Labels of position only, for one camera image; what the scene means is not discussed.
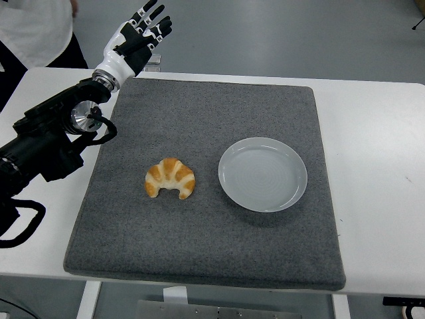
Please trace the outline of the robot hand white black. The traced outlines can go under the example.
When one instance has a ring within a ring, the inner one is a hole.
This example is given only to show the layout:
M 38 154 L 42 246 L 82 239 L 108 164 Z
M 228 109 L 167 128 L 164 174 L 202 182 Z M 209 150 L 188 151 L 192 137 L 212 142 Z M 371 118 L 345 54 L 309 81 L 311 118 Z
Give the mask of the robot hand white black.
M 127 79 L 137 76 L 152 51 L 172 31 L 169 16 L 155 22 L 164 9 L 156 1 L 148 1 L 123 22 L 105 46 L 104 59 L 95 68 L 94 78 L 105 76 L 117 91 Z

